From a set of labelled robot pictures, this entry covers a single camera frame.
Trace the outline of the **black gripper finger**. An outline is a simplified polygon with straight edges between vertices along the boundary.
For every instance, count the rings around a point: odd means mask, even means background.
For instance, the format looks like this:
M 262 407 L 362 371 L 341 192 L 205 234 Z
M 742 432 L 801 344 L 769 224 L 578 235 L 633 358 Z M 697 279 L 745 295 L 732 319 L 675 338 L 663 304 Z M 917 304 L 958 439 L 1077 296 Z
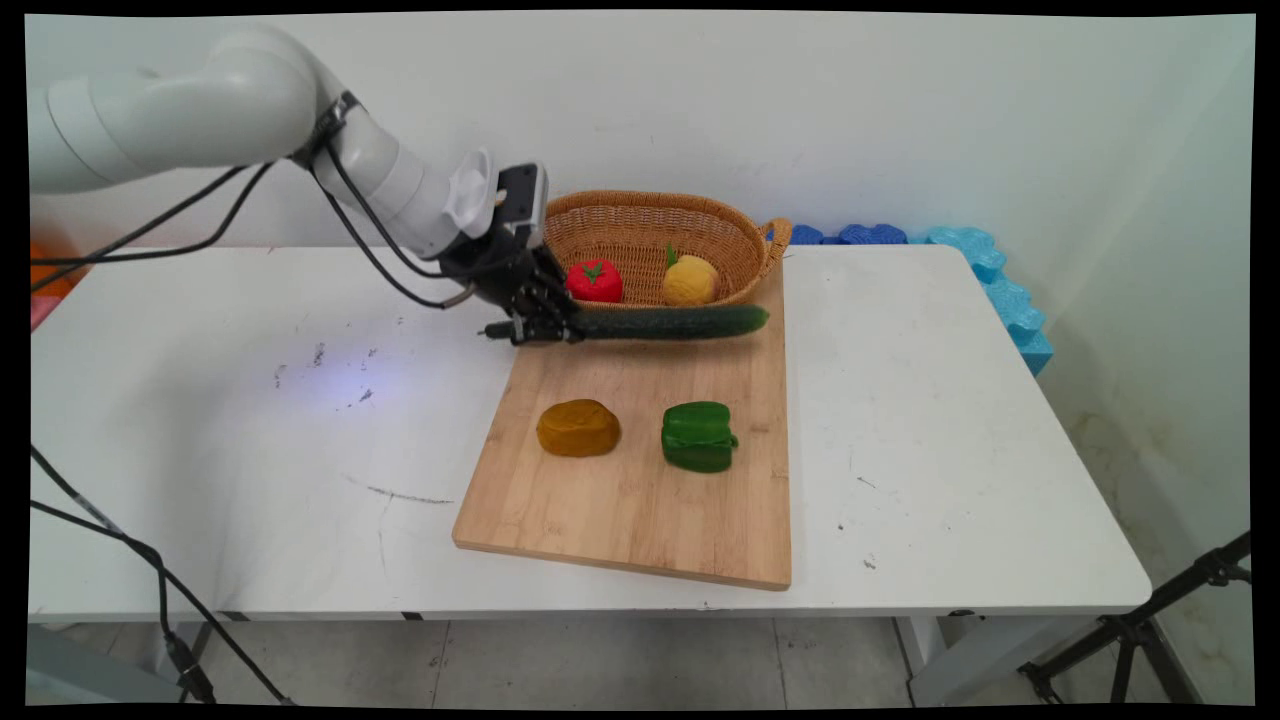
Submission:
M 513 346 L 544 345 L 544 343 L 570 343 L 576 345 L 584 341 L 582 332 L 573 324 L 572 315 L 556 315 L 554 313 L 520 314 L 509 318 L 512 329 L 509 342 Z
M 513 316 L 563 323 L 580 311 L 552 252 L 524 252 L 515 269 L 518 278 L 512 293 Z

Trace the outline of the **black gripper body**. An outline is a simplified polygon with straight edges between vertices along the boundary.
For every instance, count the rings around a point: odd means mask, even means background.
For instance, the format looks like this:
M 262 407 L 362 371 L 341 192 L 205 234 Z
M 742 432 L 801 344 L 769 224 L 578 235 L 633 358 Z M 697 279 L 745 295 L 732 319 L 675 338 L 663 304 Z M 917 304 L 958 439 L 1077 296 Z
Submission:
M 532 232 L 522 225 L 509 231 L 493 225 L 479 238 L 458 234 L 438 259 L 439 273 L 462 286 L 442 301 L 444 309 L 477 297 L 500 309 L 539 309 L 545 297 L 543 272 L 547 247 L 531 243 Z

